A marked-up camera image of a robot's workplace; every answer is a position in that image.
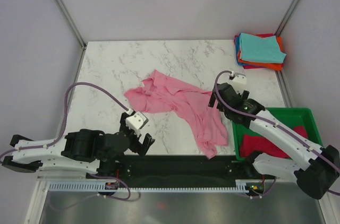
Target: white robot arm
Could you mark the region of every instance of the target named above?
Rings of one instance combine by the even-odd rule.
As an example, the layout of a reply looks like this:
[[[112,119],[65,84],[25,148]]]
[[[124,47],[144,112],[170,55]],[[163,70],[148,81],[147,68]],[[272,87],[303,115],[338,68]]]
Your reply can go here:
[[[339,177],[339,173],[324,159],[340,167],[339,151],[331,145],[323,148],[300,136],[277,120],[260,103],[248,99],[248,91],[240,94],[239,87],[235,90],[231,84],[218,84],[219,76],[212,91],[209,107],[213,107],[217,100],[217,109],[224,112],[228,119],[264,136],[291,158],[282,159],[262,152],[253,152],[247,161],[251,162],[260,174],[296,182],[300,189],[312,198],[322,198]],[[233,81],[235,77],[240,75],[231,73],[229,78]]]
[[[103,131],[82,129],[69,133],[56,143],[55,139],[32,141],[20,135],[14,135],[10,145],[16,149],[11,156],[6,156],[2,165],[22,173],[36,170],[74,170],[89,174],[101,173],[112,169],[115,159],[127,149],[144,156],[154,143],[146,134],[143,143],[139,142],[140,130],[148,119],[141,112],[129,109],[122,114],[118,132],[105,134]]]

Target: red cloth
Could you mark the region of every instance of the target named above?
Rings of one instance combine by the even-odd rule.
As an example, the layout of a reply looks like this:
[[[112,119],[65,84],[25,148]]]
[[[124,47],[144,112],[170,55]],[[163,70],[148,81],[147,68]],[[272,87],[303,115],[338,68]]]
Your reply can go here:
[[[308,135],[303,126],[294,128],[300,136],[308,139]],[[272,142],[262,136],[250,136],[244,135],[243,141],[240,147],[240,157],[245,158],[249,156],[253,151],[261,151],[273,157],[289,158],[289,156],[283,152],[279,147],[275,146]]]

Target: gray wall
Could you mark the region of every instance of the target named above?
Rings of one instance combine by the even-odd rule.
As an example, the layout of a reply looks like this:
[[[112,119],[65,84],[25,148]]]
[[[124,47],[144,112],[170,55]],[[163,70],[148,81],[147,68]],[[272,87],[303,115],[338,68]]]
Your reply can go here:
[[[275,32],[291,0],[63,0],[85,41]]]
[[[340,149],[340,0],[302,0],[282,37],[294,104],[310,108],[324,144]]]
[[[54,138],[81,51],[53,0],[0,0],[0,151]],[[23,223],[35,174],[0,168],[0,222]]]

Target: white marble surface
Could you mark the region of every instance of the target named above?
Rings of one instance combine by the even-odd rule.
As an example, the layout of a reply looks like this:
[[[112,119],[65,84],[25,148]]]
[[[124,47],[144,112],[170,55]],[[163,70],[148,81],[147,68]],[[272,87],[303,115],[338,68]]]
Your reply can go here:
[[[89,42],[78,82],[94,83],[129,106],[124,92],[139,86],[154,69],[205,90],[213,88],[215,77],[222,70],[245,73],[250,98],[266,107],[284,107],[275,72],[238,66],[232,40]],[[227,81],[226,78],[221,77],[221,81]],[[78,86],[66,132],[88,128],[114,133],[122,112],[105,94]],[[156,139],[148,154],[202,154],[189,125],[174,112],[146,115],[150,121],[143,128],[143,135],[150,133]],[[222,120],[228,130],[229,145],[217,147],[217,152],[234,154],[231,122],[224,115]]]

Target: pink shirt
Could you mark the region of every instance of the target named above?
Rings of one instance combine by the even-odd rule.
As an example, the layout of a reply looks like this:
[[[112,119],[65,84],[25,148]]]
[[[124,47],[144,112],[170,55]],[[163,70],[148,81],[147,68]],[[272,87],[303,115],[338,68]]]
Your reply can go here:
[[[220,112],[208,107],[211,91],[201,90],[157,70],[142,82],[144,87],[130,89],[124,94],[134,110],[151,114],[173,110],[190,125],[196,144],[208,158],[216,155],[216,145],[227,145],[227,130],[221,122]]]

